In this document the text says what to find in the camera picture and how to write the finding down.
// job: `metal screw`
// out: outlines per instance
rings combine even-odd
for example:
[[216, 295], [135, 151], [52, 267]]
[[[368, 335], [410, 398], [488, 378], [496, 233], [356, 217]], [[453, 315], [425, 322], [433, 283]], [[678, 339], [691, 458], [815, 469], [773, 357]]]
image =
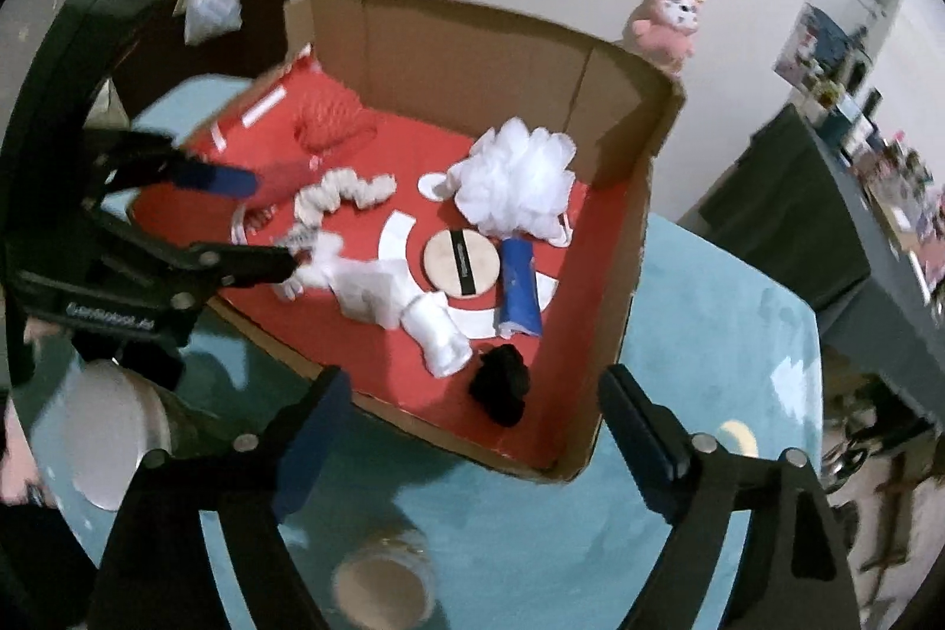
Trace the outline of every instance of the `metal screw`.
[[161, 465], [167, 462], [167, 451], [163, 451], [162, 449], [153, 449], [152, 451], [148, 451], [148, 453], [145, 454], [143, 462], [148, 470], [159, 468]]
[[693, 448], [703, 454], [712, 454], [712, 451], [718, 449], [718, 441], [707, 432], [698, 432], [693, 435]]
[[253, 435], [251, 432], [244, 432], [242, 435], [238, 435], [233, 439], [233, 449], [241, 453], [254, 451], [257, 446], [259, 446], [259, 437]]
[[187, 292], [178, 292], [171, 297], [171, 306], [175, 311], [186, 311], [194, 306], [194, 297]]
[[807, 465], [807, 455], [800, 449], [788, 449], [784, 453], [784, 459], [788, 460], [795, 468], [803, 468]]

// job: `red mesh sponge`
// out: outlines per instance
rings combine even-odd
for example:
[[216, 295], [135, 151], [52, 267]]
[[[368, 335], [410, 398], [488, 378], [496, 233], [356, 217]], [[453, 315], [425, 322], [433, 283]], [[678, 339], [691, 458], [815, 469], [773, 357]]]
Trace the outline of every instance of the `red mesh sponge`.
[[319, 155], [368, 129], [376, 130], [376, 125], [374, 114], [362, 107], [356, 92], [326, 79], [317, 90], [299, 97], [295, 138], [304, 150]]

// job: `turquoise table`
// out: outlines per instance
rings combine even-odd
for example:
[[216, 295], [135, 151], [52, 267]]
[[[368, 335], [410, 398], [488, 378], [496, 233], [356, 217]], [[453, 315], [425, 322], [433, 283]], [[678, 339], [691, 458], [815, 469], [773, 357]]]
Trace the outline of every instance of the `turquoise table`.
[[[138, 125], [182, 136], [245, 85], [219, 77], [187, 81]], [[178, 394], [225, 418], [261, 427], [304, 391], [294, 373], [209, 312], [183, 352], [187, 366]], [[16, 407], [63, 515], [97, 563], [113, 515], [74, 490], [61, 432], [63, 391], [79, 361], [63, 340], [44, 341], [37, 361], [34, 380], [14, 394]], [[775, 458], [786, 446], [820, 456], [820, 361], [811, 309], [657, 216], [649, 218], [621, 361], [690, 432], [714, 433], [737, 451], [722, 425], [739, 420], [764, 457]], [[747, 523], [747, 514], [732, 519], [700, 630], [717, 627], [722, 617]], [[230, 622], [250, 630], [216, 515], [204, 514], [203, 524]], [[348, 627], [333, 608], [334, 567], [372, 534], [396, 526], [417, 528], [427, 538], [438, 578], [438, 608], [427, 624], [432, 630], [611, 630], [669, 534], [644, 507], [606, 429], [578, 479], [540, 485], [485, 470], [359, 413], [310, 501], [282, 526], [299, 572], [333, 627]]]

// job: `stuffed bear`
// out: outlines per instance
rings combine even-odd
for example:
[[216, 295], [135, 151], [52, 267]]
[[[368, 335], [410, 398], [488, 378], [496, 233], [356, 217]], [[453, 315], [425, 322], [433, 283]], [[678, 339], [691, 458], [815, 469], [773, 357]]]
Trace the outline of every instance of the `stuffed bear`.
[[705, 0], [650, 0], [649, 18], [633, 23], [637, 46], [672, 72], [682, 70], [696, 48], [691, 36], [699, 27], [699, 8]]

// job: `blue tube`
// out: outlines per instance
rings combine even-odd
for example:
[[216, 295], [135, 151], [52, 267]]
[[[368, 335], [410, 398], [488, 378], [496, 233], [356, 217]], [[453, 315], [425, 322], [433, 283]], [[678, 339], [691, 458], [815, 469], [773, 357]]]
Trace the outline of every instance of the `blue tube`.
[[499, 336], [504, 340], [521, 332], [542, 336], [542, 311], [537, 305], [535, 249], [530, 240], [505, 239], [499, 246], [502, 262], [502, 306]]

